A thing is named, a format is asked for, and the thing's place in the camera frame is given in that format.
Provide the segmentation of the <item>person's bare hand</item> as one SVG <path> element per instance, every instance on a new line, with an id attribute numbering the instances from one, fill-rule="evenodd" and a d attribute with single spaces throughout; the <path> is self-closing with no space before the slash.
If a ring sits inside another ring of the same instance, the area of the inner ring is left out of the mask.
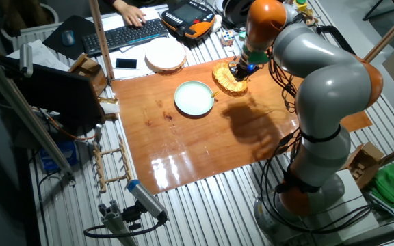
<path id="1" fill-rule="evenodd" d="M 115 0 L 112 5 L 122 15 L 126 24 L 141 27 L 146 23 L 145 14 L 139 8 L 123 0 Z"/>

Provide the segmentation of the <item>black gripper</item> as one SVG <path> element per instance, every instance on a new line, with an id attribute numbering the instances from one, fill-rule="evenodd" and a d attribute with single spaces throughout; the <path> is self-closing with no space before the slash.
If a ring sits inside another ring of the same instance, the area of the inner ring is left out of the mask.
<path id="1" fill-rule="evenodd" d="M 257 71 L 257 66 L 254 64 L 247 64 L 247 63 L 237 63 L 234 66 L 231 66 L 230 72 L 234 75 L 234 78 L 237 82 L 244 81 Z"/>

